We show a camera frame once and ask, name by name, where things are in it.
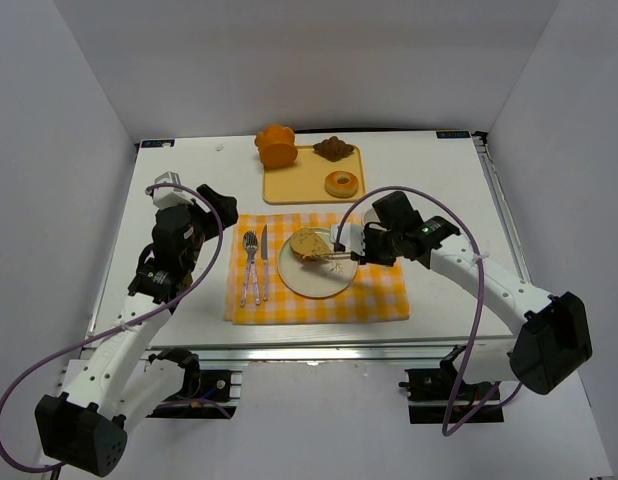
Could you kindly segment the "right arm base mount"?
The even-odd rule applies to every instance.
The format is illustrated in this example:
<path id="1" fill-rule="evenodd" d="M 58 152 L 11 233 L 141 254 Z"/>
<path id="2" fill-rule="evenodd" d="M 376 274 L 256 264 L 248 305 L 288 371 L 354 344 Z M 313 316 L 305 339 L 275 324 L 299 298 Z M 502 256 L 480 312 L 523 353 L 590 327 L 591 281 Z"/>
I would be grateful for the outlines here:
<path id="1" fill-rule="evenodd" d="M 419 357 L 406 361 L 405 379 L 398 383 L 398 388 L 406 396 L 411 424 L 443 424 L 457 375 L 453 361 L 464 350 L 464 346 L 454 346 L 446 352 L 425 350 Z M 466 379 L 464 376 L 450 409 L 448 427 L 458 423 L 479 404 L 481 408 L 467 420 L 468 423 L 503 422 L 502 408 L 497 406 L 500 390 L 489 396 L 494 383 L 469 383 Z"/>

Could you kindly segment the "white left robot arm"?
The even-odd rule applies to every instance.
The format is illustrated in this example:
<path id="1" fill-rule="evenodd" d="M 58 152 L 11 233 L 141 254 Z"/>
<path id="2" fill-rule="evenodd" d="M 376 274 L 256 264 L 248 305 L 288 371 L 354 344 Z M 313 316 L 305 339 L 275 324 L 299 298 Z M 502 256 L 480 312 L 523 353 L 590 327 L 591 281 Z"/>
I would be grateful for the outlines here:
<path id="1" fill-rule="evenodd" d="M 101 339 L 87 364 L 57 396 L 45 395 L 35 419 L 46 456 L 98 477 L 120 461 L 132 430 L 165 400 L 187 400 L 200 390 L 196 354 L 168 348 L 140 357 L 190 291 L 203 244 L 235 225 L 237 201 L 203 184 L 194 192 L 176 185 L 150 191 L 157 209 L 151 242 L 135 275 L 113 334 Z"/>

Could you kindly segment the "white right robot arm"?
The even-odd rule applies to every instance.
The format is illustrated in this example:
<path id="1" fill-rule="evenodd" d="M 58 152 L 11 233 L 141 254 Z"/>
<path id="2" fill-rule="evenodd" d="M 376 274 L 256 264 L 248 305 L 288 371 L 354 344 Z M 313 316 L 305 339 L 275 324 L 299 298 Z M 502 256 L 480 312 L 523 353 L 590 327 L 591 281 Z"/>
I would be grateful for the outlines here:
<path id="1" fill-rule="evenodd" d="M 407 196 L 394 191 L 375 201 L 373 221 L 349 233 L 352 258 L 393 265 L 405 258 L 441 275 L 490 310 L 510 331 L 502 346 L 466 344 L 447 355 L 442 370 L 462 385 L 518 381 L 550 393 L 590 360 L 593 348 L 583 301 L 571 292 L 552 294 L 477 253 L 457 220 L 428 220 Z"/>

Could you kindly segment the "sliced toast bread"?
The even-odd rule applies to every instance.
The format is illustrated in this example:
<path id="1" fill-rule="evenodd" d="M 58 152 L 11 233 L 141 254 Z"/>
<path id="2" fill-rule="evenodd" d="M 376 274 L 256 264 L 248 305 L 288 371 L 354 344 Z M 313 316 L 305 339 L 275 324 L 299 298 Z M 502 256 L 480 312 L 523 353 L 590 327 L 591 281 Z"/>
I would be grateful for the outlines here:
<path id="1" fill-rule="evenodd" d="M 299 261 L 301 261 L 301 255 L 332 253 L 327 243 L 314 230 L 309 228 L 302 228 L 294 232 L 288 243 L 292 254 Z"/>

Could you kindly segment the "metal serving tongs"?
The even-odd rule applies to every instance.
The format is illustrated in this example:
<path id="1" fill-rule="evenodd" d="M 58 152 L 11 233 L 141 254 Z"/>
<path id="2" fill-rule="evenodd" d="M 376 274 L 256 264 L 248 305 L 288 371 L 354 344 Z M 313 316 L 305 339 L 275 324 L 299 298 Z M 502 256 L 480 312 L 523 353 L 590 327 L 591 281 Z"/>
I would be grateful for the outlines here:
<path id="1" fill-rule="evenodd" d="M 358 257 L 354 252 L 332 252 L 315 255 L 301 255 L 300 260 L 303 262 L 328 262 L 328 261 L 353 261 L 358 263 Z"/>

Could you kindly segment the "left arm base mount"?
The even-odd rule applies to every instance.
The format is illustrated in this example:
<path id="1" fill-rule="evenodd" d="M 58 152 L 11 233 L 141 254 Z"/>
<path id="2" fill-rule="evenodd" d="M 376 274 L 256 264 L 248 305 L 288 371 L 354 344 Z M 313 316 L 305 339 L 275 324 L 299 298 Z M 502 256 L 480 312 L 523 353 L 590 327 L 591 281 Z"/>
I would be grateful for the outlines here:
<path id="1" fill-rule="evenodd" d="M 166 360 L 183 368 L 184 384 L 149 415 L 159 419 L 226 419 L 233 417 L 240 398 L 242 371 L 209 364 L 192 351 L 169 348 L 148 356 L 148 365 Z"/>

